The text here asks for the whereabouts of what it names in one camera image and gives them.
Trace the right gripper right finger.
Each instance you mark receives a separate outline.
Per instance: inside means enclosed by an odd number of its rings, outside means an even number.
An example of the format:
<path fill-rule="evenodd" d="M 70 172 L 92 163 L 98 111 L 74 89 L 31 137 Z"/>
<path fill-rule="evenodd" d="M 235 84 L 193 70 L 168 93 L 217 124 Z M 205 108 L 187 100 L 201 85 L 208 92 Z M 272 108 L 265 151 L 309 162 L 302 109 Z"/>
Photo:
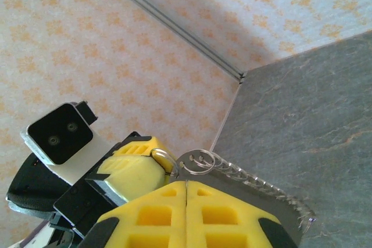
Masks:
<path fill-rule="evenodd" d="M 200 182 L 186 186 L 186 248 L 298 248 L 272 214 Z"/>

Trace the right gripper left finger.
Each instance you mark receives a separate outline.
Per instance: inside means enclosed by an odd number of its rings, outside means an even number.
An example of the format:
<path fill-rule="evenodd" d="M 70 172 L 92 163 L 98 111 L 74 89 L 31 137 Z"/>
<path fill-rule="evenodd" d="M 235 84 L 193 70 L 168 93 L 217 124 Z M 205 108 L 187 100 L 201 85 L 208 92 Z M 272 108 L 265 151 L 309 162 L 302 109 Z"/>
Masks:
<path fill-rule="evenodd" d="M 173 182 L 100 216 L 78 248 L 186 248 L 186 183 Z"/>

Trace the aluminium frame post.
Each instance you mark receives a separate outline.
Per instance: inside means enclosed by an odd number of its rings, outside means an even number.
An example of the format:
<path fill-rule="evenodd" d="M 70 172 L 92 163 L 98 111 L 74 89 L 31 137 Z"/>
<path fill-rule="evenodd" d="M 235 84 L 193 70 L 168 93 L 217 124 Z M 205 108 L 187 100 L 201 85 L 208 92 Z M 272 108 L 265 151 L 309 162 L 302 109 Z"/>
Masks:
<path fill-rule="evenodd" d="M 221 54 L 209 46 L 205 41 L 200 39 L 198 36 L 186 29 L 179 21 L 174 20 L 172 17 L 164 13 L 157 6 L 153 5 L 148 0 L 131 0 L 142 10 L 149 13 L 157 21 L 161 22 L 169 30 L 177 34 L 184 41 L 189 43 L 197 51 L 200 51 L 203 55 L 209 58 L 214 64 L 218 65 L 222 70 L 236 79 L 240 84 L 242 84 L 246 74 L 235 67 L 227 59 L 225 59 Z"/>

